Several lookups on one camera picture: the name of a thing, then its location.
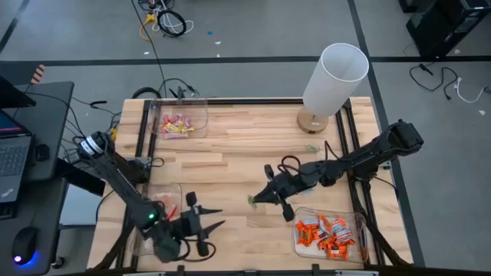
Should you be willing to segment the clear plastic bin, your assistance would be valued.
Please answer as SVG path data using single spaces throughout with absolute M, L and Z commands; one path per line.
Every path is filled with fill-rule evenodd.
M 209 112 L 206 98 L 151 100 L 147 129 L 161 140 L 165 140 L 163 136 L 167 133 L 163 125 L 163 116 L 165 114 L 168 114 L 170 119 L 177 114 L 182 114 L 183 117 L 189 115 L 191 124 L 195 128 L 195 131 L 188 133 L 183 130 L 183 132 L 180 133 L 179 138 L 168 140 L 198 139 L 204 138 L 208 134 Z M 183 129 L 186 129 L 184 127 L 183 117 L 180 122 L 175 122 L 173 124 L 176 126 L 182 124 Z
M 178 205 L 175 215 L 170 219 L 170 221 L 177 220 L 180 217 L 183 204 L 182 189 L 178 183 L 170 183 L 165 185 L 153 185 L 148 184 L 143 187 L 143 195 L 145 195 L 150 201 L 157 201 L 161 205 L 162 202 L 159 201 L 159 195 L 162 193 L 172 193 L 176 198 L 176 204 Z M 173 208 L 165 208 L 166 216 L 172 211 Z M 130 252 L 133 256 L 144 256 L 152 255 L 153 250 L 153 239 L 144 238 L 143 235 L 136 231 L 131 244 Z
M 318 249 L 318 243 L 323 238 L 329 238 L 332 235 L 327 235 L 319 227 L 311 228 L 313 234 L 313 242 L 309 247 L 297 244 L 297 230 L 295 226 L 297 224 L 303 225 L 302 221 L 305 219 L 318 219 L 320 215 L 323 215 L 332 224 L 337 219 L 343 219 L 346 221 L 347 226 L 351 230 L 351 236 L 345 240 L 338 240 L 343 245 L 350 246 L 350 259 L 346 262 L 352 263 L 364 263 L 368 259 L 367 253 L 367 227 L 364 217 L 357 212 L 333 212 L 317 209 L 307 209 L 301 207 L 295 211 L 294 225 L 292 227 L 292 247 L 294 252 L 304 258 L 321 258 L 330 261 L 345 261 L 341 259 L 330 259 L 325 251 Z

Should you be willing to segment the black desk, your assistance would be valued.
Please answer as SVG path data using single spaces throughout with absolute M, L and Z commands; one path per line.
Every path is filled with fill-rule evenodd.
M 58 246 L 58 224 L 67 191 L 63 177 L 65 161 L 58 158 L 69 103 L 74 89 L 70 81 L 17 86 L 36 102 L 35 107 L 3 108 L 32 133 L 15 217 L 0 220 L 0 276 L 42 275 L 50 270 Z M 46 144 L 50 158 L 35 160 L 35 146 Z M 12 242 L 25 227 L 38 230 L 36 250 L 27 264 L 16 265 L 12 259 Z

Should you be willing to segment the black aluminium table frame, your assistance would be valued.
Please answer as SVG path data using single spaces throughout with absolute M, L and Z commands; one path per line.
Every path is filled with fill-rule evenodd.
M 210 235 L 217 247 L 214 257 L 200 263 L 173 262 L 162 264 L 152 255 L 136 256 L 134 232 L 111 268 L 138 271 L 176 272 L 184 265 L 186 275 L 207 271 L 233 271 L 247 274 L 272 271 L 363 269 L 363 264 L 330 261 L 325 258 L 303 258 L 292 248 L 292 223 L 286 223 L 281 207 L 269 204 L 251 207 L 248 195 L 265 186 L 264 165 L 276 166 L 283 156 L 292 154 L 301 161 L 323 159 L 323 150 L 308 151 L 308 145 L 322 148 L 328 140 L 333 150 L 342 155 L 335 117 L 318 135 L 301 131 L 296 123 L 302 108 L 299 97 L 290 98 L 216 98 L 208 99 L 208 133 L 203 138 L 188 140 L 153 140 L 149 113 L 151 100 L 125 100 L 117 133 L 117 152 L 125 157 L 153 156 L 165 160 L 164 166 L 153 168 L 150 192 L 163 191 L 166 185 L 180 184 L 183 194 L 196 192 L 198 203 L 222 212 L 204 215 L 202 224 L 226 222 Z M 406 230 L 394 189 L 378 179 L 371 182 L 378 227 L 397 253 L 412 262 Z M 288 202 L 299 207 L 351 212 L 348 182 L 344 176 L 335 186 L 315 187 L 314 192 L 291 197 Z M 92 268 L 110 250 L 126 220 L 125 205 L 114 193 L 101 205 L 99 220 L 87 266 Z

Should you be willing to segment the black laptop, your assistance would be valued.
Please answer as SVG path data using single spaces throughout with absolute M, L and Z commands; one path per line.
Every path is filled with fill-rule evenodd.
M 32 133 L 0 110 L 0 220 L 15 217 Z

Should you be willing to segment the silver striped candy wrapper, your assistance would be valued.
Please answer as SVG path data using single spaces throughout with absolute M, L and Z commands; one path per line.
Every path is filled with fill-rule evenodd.
M 340 241 L 351 236 L 351 230 L 347 226 L 346 221 L 344 221 L 342 218 L 337 219 L 331 224 L 331 232 L 335 234 L 336 238 Z

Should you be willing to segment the orange Reese's candy pack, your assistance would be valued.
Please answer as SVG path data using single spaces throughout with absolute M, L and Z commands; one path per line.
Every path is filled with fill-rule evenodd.
M 327 256 L 328 256 L 328 249 L 332 246 L 339 246 L 339 245 L 343 245 L 342 243 L 340 243 L 336 236 L 335 235 L 332 235 L 331 237 L 329 238 L 323 238 L 319 243 L 318 243 L 318 249 L 319 250 L 322 250 L 322 251 L 325 251 Z

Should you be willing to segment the black computer mouse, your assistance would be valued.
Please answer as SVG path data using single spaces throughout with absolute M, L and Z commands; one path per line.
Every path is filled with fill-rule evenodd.
M 12 242 L 12 259 L 17 265 L 25 265 L 33 259 L 38 230 L 36 227 L 28 226 L 22 228 L 14 237 Z

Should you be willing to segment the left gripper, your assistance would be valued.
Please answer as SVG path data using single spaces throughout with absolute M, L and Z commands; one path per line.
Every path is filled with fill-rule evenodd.
M 186 194 L 186 203 L 189 206 L 189 210 L 181 213 L 183 232 L 185 237 L 196 236 L 196 247 L 200 257 L 206 257 L 209 254 L 209 248 L 206 243 L 206 239 L 209 235 L 221 226 L 226 221 L 216 222 L 212 225 L 202 227 L 200 222 L 201 215 L 208 215 L 221 212 L 222 209 L 206 209 L 201 205 L 197 205 L 197 197 L 195 192 L 189 192 Z

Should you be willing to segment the white shade table lamp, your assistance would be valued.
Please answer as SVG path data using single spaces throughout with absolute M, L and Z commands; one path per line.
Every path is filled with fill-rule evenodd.
M 333 117 L 358 88 L 370 69 L 367 56 L 352 44 L 327 46 L 302 95 L 298 127 L 306 133 L 325 130 Z

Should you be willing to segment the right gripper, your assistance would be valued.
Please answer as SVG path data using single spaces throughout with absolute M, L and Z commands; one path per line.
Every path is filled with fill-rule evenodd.
M 280 205 L 284 219 L 287 222 L 292 221 L 295 213 L 286 199 L 315 186 L 318 181 L 318 172 L 299 172 L 294 176 L 289 172 L 281 172 L 275 176 L 272 167 L 267 164 L 265 165 L 265 174 L 268 183 L 261 192 L 253 196 L 255 203 Z

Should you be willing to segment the orange black hazard tape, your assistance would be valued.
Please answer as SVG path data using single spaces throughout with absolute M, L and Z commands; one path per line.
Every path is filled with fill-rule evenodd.
M 44 75 L 44 72 L 45 72 L 45 66 L 43 64 L 39 64 L 32 75 L 31 84 L 39 84 Z

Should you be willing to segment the black monitor back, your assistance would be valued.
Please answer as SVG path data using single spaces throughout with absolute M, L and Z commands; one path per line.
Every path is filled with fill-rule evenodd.
M 35 107 L 36 102 L 0 75 L 0 109 Z

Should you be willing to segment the small black desk device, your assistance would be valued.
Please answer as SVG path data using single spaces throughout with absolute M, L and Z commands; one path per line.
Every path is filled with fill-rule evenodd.
M 38 144 L 35 146 L 35 160 L 37 162 L 44 162 L 50 158 L 50 149 L 46 144 Z

